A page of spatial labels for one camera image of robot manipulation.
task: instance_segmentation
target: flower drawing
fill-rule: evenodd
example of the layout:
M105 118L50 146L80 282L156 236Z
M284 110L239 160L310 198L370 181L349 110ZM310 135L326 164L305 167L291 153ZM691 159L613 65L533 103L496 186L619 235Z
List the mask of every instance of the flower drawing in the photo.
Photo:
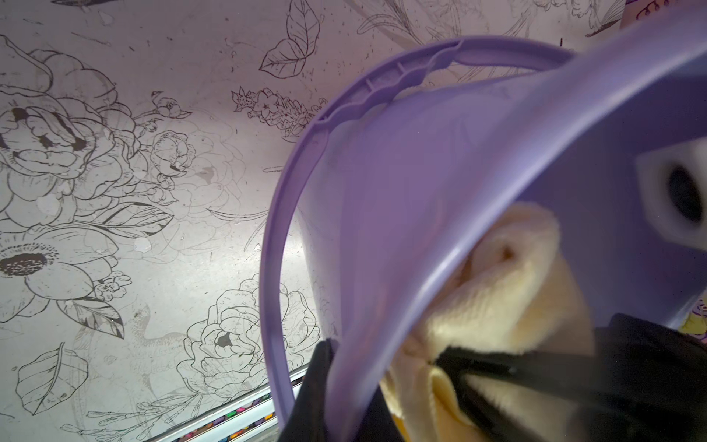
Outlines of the flower drawing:
M110 276L115 243L84 228L34 228L0 235L0 322L33 316L50 300L83 298Z
M260 112L260 115L268 120L270 114L277 115L277 95L271 93L267 95L264 91L260 91L257 96L257 101L253 105L253 112Z
M257 118L268 126L277 127L282 138L292 143L297 141L309 121L327 104L324 98L320 98L317 105L307 108L299 101L274 93L269 88L257 93L246 93L240 88L238 92L232 92L231 97L236 104L236 112L251 109L248 112L249 118Z
M164 177L180 177L187 173L197 152L187 143L187 136L174 131L159 134L152 145L150 160Z
M86 417L100 419L97 426L87 429L65 424L62 430L91 436L96 442L140 441L267 382L257 299L255 275L237 289L224 291L209 307L207 318L189 327L184 340L188 359L177 365L185 388L152 402L140 402L137 412L89 411ZM280 308L288 364L293 370L310 357L320 329L299 291L288 291L281 285Z
M196 173L197 151L162 126L192 113L156 91L134 116L100 71L3 35L0 65L0 322L54 301L74 322L123 338L109 302L131 279L116 256L185 211L163 207L179 201L171 191Z
M95 297L101 301L112 301L113 298L122 298L127 290L125 286L132 284L130 277L123 272L115 271L102 279L95 285Z
M483 2L480 1L344 1L363 16L363 22L356 31L359 35L378 29L400 42L405 49L462 35L488 34L497 25L501 25L495 14L486 14ZM501 34L543 40L547 37L542 31L536 32L536 20L551 9L566 15L568 25L586 26L590 33L584 37L592 37L619 23L626 0L603 4L596 0L509 0L507 3L510 17L515 22ZM462 83L479 78L482 73L487 78L493 78L516 75L519 70L515 67L474 66L453 74Z
M194 392L231 399L267 380L257 307L258 281L244 280L238 289L223 292L209 308L207 319L187 331L185 351L190 359L177 371ZM301 366L319 341L320 330L304 295L280 288L283 330L290 369Z

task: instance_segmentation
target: peony drawing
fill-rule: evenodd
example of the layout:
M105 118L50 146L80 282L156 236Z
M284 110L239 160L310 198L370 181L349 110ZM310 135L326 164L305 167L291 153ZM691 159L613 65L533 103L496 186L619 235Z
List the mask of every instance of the peony drawing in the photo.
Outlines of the peony drawing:
M156 137L150 152L150 161L160 171L160 183L165 182L167 177L186 175L197 155L194 147L187 141L186 135L174 131L166 131Z
M177 365L186 388L137 405L138 412L89 411L96 429L65 424L62 429L96 442L142 441L267 382L260 346L257 275L224 291L206 319L187 330L187 358ZM301 367L320 340L320 329L304 295L280 286L282 326L291 370Z
M199 394L232 399L267 379L260 347L258 281L246 279L227 290L209 308L209 317L187 331L189 360L177 367L185 384ZM320 331L304 295L280 287L285 348L290 369L305 363L305 353L319 341Z

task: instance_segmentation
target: purple surface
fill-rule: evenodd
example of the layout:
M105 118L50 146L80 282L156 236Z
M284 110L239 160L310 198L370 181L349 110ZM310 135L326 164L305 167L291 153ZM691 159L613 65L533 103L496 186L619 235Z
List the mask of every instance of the purple surface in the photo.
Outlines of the purple surface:
M662 242L643 220L633 159L704 135L705 77L660 78L707 52L706 23L707 5L671 8L556 71L418 93L364 116L452 60L544 70L569 58L524 40L441 42L385 62L323 110L283 171L262 251L264 352L281 424L293 396L279 274L305 184L308 266L322 329L337 341L325 410L334 441L355 434L411 326L521 194L560 218L598 321L618 310L663 321L700 291L706 258Z

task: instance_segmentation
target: leaf drawing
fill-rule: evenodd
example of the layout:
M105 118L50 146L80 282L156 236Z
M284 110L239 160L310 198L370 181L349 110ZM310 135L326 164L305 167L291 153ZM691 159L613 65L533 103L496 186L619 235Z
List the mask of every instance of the leaf drawing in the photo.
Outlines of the leaf drawing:
M83 436L88 440L92 436L96 442L134 442L149 438L156 426L168 424L174 426L184 419L198 416L200 413L218 406L223 402L204 400L204 395L188 392L187 394L168 394L153 402L138 402L136 412L96 412L89 411L86 417L101 419L98 428L81 429L73 424L64 424L61 430Z
M299 75L319 37L319 20L307 0L290 0L286 24L288 38L265 54L259 69L277 78Z
M292 0L287 14L287 36L309 57L319 37L320 24L307 0Z
M286 38L265 54L260 70L277 78L290 78L302 71L305 55L294 40Z
M174 215L142 202L124 202L107 209L92 221L80 221L125 238L146 238L162 231Z
M87 377L88 362L62 342L18 370L16 392L24 409L35 415L69 399Z
M403 32L407 32L407 29L403 28L397 18L389 16L387 14L375 14L374 16L368 17L361 24L361 26L358 27L356 33L361 35L373 28L377 28L378 26L388 26L390 28L395 28Z
M261 212L258 212L256 214L227 214L226 212L222 211L215 211L211 209L207 209L212 215L214 215L218 219L223 219L224 221L253 221L254 219L261 219L267 216L268 211L264 210Z
M109 303L97 298L58 300L57 306L72 320L84 327L117 336L125 337L123 319Z

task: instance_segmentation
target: rose drawing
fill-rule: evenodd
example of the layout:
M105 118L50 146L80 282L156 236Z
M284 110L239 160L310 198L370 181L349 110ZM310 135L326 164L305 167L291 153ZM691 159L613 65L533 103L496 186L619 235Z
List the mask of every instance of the rose drawing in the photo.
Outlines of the rose drawing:
M115 243L84 228L32 228L0 235L0 322L34 316L50 300L83 298L109 277Z
M163 117L176 118L182 113L182 109L174 98L160 98L157 102L157 112Z
M187 135L168 130L155 138L150 160L163 177L180 177L186 175L196 155L194 147L187 143Z
M188 329L190 359L180 362L177 371L190 390L229 400L267 381L257 298L256 277L246 279L238 289L223 292L208 318ZM302 293L281 285L280 303L288 364L294 369L305 363L320 330Z
M0 86L0 229L72 222L131 192L139 179L127 158L139 141L110 80L69 55L26 54L2 36L0 54L18 73ZM30 75L44 79L30 84Z
M230 130L225 123L211 123L222 124L223 133ZM172 262L183 256L222 248L224 240L234 230L233 223L219 219L211 211L232 211L239 207L241 189L238 181L245 169L240 152L225 139L205 134L196 128L190 129L190 125L178 120L168 126L177 134L188 132L188 144L199 147L191 165L185 168L185 174L166 176L150 161L148 174L138 187L145 186L144 194L148 200L164 207L164 211L174 216L173 220L150 237L151 249L148 252L121 250L121 257Z

